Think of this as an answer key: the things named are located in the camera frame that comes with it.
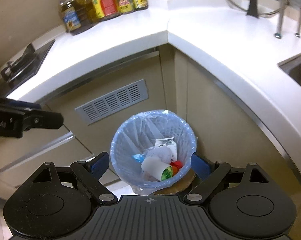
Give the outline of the black gas stove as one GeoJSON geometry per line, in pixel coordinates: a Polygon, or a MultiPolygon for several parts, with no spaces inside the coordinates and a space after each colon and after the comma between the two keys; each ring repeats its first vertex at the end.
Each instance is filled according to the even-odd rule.
{"type": "Polygon", "coordinates": [[[8,61],[0,71],[0,96],[7,97],[14,90],[34,77],[43,64],[55,39],[35,49],[29,44],[21,57],[15,61],[8,61]]]}

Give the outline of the white roll with green wrapper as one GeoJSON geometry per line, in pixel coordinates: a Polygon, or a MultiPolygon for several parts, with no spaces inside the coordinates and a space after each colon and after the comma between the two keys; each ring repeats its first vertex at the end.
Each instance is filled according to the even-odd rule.
{"type": "Polygon", "coordinates": [[[172,166],[155,157],[145,158],[141,168],[158,181],[167,180],[173,176],[172,166]]]}

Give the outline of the checkered lid sauce jar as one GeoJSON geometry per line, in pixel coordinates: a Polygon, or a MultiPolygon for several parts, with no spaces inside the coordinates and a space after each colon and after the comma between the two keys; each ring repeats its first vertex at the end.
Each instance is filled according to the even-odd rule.
{"type": "Polygon", "coordinates": [[[146,10],[148,8],[147,0],[133,0],[135,10],[146,10]]]}

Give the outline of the yellow bean sauce jar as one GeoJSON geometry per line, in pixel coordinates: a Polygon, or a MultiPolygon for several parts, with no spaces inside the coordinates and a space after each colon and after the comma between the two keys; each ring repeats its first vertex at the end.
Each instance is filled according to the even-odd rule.
{"type": "Polygon", "coordinates": [[[134,11],[133,0],[117,0],[120,14],[130,14],[134,11]]]}

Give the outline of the silver cabinet vent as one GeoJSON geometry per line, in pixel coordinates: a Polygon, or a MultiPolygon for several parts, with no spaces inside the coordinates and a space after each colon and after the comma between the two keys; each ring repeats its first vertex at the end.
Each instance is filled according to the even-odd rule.
{"type": "Polygon", "coordinates": [[[75,111],[87,125],[91,125],[148,98],[146,82],[141,79],[91,100],[75,108],[75,111]]]}

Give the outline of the stainless steel sink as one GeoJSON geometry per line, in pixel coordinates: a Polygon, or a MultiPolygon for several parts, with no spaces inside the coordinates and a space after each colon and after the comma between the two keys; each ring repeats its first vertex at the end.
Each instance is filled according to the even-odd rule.
{"type": "Polygon", "coordinates": [[[301,86],[301,53],[280,62],[278,66],[301,86]]]}

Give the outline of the beige cabinet drawer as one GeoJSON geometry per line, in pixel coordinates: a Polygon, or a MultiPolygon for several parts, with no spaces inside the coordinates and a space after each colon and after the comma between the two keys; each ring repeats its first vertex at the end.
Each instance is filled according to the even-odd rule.
{"type": "Polygon", "coordinates": [[[65,126],[31,129],[20,139],[0,138],[0,181],[18,186],[42,163],[69,166],[92,153],[65,126]]]}

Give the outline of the blue lined trash bin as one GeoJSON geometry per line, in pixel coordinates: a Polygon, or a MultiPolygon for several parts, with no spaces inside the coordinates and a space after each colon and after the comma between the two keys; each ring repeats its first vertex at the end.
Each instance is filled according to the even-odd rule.
{"type": "Polygon", "coordinates": [[[138,113],[126,120],[116,131],[111,146],[110,159],[121,180],[132,187],[134,193],[150,195],[169,188],[181,180],[191,168],[191,156],[197,150],[197,137],[191,126],[169,110],[138,113]],[[143,154],[162,161],[156,139],[174,137],[178,160],[183,163],[179,172],[167,180],[158,181],[144,172],[132,156],[143,154]]]}

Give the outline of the dark soy sauce bottle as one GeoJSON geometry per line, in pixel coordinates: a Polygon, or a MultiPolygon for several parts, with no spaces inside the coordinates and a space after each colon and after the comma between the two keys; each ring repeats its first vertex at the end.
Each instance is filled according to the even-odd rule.
{"type": "Polygon", "coordinates": [[[86,6],[78,0],[59,0],[59,12],[71,35],[78,35],[92,27],[86,6]]]}

